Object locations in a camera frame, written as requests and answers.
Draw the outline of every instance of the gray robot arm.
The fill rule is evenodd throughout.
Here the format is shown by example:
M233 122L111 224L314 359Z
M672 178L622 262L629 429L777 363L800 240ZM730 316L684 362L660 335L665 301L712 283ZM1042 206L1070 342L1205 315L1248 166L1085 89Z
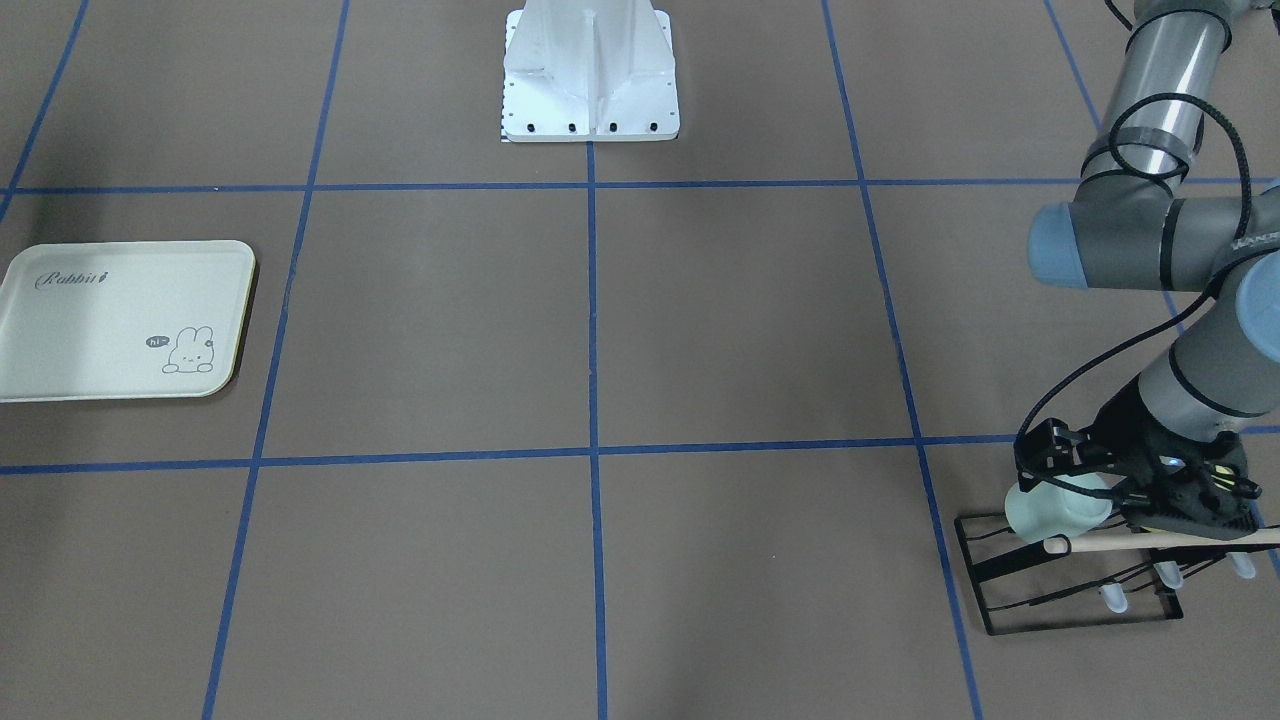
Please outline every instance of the gray robot arm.
M1032 225L1032 272L1078 288L1207 290L1217 302L1093 425L1070 433L1052 420L1019 437L1018 456L1041 470L1023 471L1021 489L1065 462L1066 474L1124 474L1112 497L1132 523L1228 539L1252 530L1245 501L1260 491L1247 479L1238 433L1280 406L1280 254L1268 254L1280 247L1280 190L1251 199L1243 220L1239 197L1178 199L1203 113L1148 99L1204 99L1233 22L1271 4L1137 3L1124 70L1075 199L1044 208Z

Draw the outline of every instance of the white plastic stand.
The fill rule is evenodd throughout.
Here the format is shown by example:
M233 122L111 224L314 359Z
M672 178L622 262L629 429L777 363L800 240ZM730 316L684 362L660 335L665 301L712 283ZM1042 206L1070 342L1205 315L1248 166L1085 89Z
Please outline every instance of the white plastic stand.
M671 18L649 0L527 0L507 17L503 140L672 140Z

